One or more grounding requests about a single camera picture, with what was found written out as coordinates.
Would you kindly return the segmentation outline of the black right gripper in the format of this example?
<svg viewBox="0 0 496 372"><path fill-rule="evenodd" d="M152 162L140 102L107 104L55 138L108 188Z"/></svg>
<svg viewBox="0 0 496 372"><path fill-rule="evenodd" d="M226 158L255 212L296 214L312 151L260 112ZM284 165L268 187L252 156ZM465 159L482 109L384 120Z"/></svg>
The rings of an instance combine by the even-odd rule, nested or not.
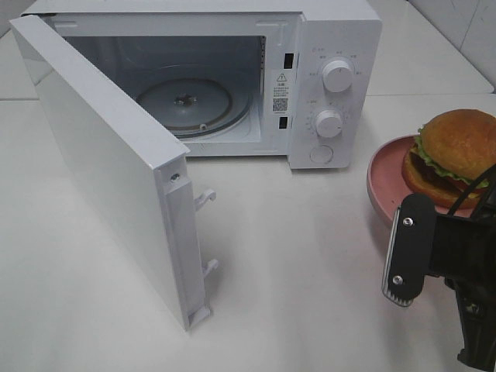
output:
<svg viewBox="0 0 496 372"><path fill-rule="evenodd" d="M382 293L398 306L409 306L428 272L455 291L464 342L457 359L472 368L494 368L494 195L469 218L436 215L424 194L403 199L392 220Z"/></svg>

